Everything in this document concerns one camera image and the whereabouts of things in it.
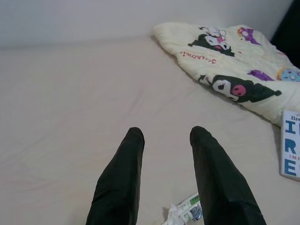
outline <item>plastic packaging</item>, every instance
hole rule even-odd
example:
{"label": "plastic packaging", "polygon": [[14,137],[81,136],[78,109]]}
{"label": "plastic packaging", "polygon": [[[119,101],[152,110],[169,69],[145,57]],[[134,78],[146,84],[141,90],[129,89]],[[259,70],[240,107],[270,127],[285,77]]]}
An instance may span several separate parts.
{"label": "plastic packaging", "polygon": [[200,198],[198,193],[195,193],[176,206],[171,204],[168,219],[163,225],[191,225],[201,216]]}

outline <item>white wall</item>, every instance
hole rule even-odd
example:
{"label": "white wall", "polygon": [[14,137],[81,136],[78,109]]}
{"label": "white wall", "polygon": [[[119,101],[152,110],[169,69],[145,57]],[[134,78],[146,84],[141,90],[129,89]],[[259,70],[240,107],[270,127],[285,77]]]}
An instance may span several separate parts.
{"label": "white wall", "polygon": [[0,47],[148,35],[166,21],[247,24],[271,38],[292,0],[0,0]]}

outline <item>white bed sheet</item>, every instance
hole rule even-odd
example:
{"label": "white bed sheet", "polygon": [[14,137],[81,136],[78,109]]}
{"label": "white bed sheet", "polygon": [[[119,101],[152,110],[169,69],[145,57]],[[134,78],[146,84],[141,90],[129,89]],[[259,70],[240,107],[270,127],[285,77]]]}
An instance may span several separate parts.
{"label": "white bed sheet", "polygon": [[297,225],[300,185],[279,175],[280,130],[199,87],[151,38],[0,52],[0,218],[83,225],[130,127],[145,136],[138,225],[196,192],[189,132],[207,128],[269,225]]}

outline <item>purple cartoon print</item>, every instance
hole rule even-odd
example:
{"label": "purple cartoon print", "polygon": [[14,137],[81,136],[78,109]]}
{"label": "purple cartoon print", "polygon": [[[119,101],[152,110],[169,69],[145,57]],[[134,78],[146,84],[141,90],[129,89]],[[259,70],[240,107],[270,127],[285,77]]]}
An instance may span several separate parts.
{"label": "purple cartoon print", "polygon": [[245,41],[250,41],[254,45],[261,45],[253,37],[253,29],[241,27],[238,29],[238,35],[244,37]]}
{"label": "purple cartoon print", "polygon": [[255,76],[256,78],[262,80],[262,81],[274,81],[274,79],[272,79],[271,77],[269,77],[268,75],[266,75],[264,72],[258,70],[258,69],[254,69],[251,70],[249,73],[247,73],[248,75],[252,75]]}

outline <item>pink cartoon face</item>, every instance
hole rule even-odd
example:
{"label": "pink cartoon face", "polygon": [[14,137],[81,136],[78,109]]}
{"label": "pink cartoon face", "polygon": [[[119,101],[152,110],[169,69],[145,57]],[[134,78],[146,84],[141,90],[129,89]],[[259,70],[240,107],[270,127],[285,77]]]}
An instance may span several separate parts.
{"label": "pink cartoon face", "polygon": [[243,85],[235,85],[232,89],[232,94],[236,96],[244,96],[247,90]]}

